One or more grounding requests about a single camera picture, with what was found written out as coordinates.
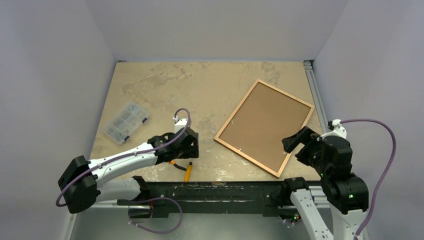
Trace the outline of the yellow handled screwdriver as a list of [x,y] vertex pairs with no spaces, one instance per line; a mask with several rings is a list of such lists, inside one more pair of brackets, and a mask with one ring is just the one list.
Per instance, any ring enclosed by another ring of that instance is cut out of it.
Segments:
[[184,182],[188,182],[190,180],[191,172],[193,168],[193,163],[190,161],[185,172]]

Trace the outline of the wooden picture frame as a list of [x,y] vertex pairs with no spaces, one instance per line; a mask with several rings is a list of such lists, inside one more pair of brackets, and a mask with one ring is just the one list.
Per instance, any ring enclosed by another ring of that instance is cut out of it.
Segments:
[[279,178],[291,156],[282,139],[306,126],[314,110],[312,104],[257,79],[214,140]]

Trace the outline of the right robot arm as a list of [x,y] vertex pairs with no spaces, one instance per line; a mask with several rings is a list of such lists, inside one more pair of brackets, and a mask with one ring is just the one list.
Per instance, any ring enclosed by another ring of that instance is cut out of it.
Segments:
[[303,177],[286,179],[280,196],[293,204],[312,240],[361,240],[360,225],[369,209],[366,183],[352,172],[353,150],[343,126],[334,126],[322,135],[305,126],[292,136],[282,139],[283,149],[295,154],[302,164],[313,168],[320,176],[322,191],[332,214],[330,232],[317,207],[310,187]]

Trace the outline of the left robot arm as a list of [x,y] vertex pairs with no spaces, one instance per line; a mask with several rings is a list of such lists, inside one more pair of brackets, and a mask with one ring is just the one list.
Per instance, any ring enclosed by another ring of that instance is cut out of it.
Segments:
[[134,186],[129,195],[108,196],[107,183],[137,169],[169,163],[175,159],[199,157],[199,134],[191,128],[156,135],[141,145],[109,157],[87,160],[75,157],[57,184],[61,190],[56,205],[71,214],[81,213],[97,202],[109,199],[132,200],[138,205],[149,199],[147,188]]

